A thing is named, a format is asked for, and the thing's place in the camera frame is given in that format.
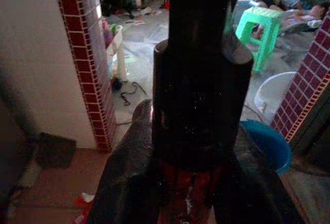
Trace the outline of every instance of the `red item on floor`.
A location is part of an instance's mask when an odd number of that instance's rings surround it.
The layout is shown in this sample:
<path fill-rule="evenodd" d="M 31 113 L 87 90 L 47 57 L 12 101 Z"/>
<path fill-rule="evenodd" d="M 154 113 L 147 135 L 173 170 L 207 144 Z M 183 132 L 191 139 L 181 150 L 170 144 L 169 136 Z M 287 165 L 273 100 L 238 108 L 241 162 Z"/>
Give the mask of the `red item on floor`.
<path fill-rule="evenodd" d="M 85 207 L 83 212 L 74 219 L 72 224 L 85 224 L 87 221 L 87 217 L 89 215 L 89 212 L 92 208 L 94 202 L 94 197 L 92 195 L 88 195 L 85 193 L 82 193 L 77 199 L 76 199 L 76 206 L 77 207 Z"/>
<path fill-rule="evenodd" d="M 170 1 L 166 1 L 163 8 L 170 10 Z"/>

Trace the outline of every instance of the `white wall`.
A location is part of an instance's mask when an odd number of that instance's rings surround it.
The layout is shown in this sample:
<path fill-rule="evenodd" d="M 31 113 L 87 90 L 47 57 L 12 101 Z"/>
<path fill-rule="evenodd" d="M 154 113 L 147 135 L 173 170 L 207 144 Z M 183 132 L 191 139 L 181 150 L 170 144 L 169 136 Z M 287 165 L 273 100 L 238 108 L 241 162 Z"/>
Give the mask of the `white wall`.
<path fill-rule="evenodd" d="M 0 0 L 0 80 L 34 133 L 96 147 L 57 0 Z"/>

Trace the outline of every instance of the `blue bucket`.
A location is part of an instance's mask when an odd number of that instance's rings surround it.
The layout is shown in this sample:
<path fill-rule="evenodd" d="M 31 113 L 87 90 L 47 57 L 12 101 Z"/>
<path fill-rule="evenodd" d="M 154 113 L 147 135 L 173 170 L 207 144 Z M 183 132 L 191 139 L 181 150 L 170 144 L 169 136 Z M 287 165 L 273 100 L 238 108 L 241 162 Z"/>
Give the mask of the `blue bucket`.
<path fill-rule="evenodd" d="M 290 168 L 292 151 L 283 136 L 258 121 L 247 120 L 240 123 L 265 154 L 268 166 L 275 169 L 278 175 L 284 174 Z"/>

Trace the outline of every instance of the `black cylindrical object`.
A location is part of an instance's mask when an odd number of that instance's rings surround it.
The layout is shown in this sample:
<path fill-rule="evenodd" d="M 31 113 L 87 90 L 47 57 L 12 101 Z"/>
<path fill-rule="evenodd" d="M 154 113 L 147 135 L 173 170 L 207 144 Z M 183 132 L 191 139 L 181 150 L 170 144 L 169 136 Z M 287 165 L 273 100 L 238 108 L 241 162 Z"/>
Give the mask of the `black cylindrical object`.
<path fill-rule="evenodd" d="M 253 64 L 230 26 L 236 0 L 170 0 L 170 34 L 155 48 L 153 144 L 189 171 L 233 147 Z"/>

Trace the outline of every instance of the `pink object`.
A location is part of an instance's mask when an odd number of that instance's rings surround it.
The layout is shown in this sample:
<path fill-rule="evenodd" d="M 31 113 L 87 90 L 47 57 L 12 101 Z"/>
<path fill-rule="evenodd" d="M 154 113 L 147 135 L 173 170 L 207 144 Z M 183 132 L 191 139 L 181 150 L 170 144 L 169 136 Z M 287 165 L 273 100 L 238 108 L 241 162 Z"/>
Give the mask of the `pink object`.
<path fill-rule="evenodd" d="M 105 48 L 109 47 L 110 43 L 113 40 L 113 34 L 109 29 L 109 23 L 106 19 L 102 20 L 102 27 L 103 27 L 103 36 L 105 41 Z"/>

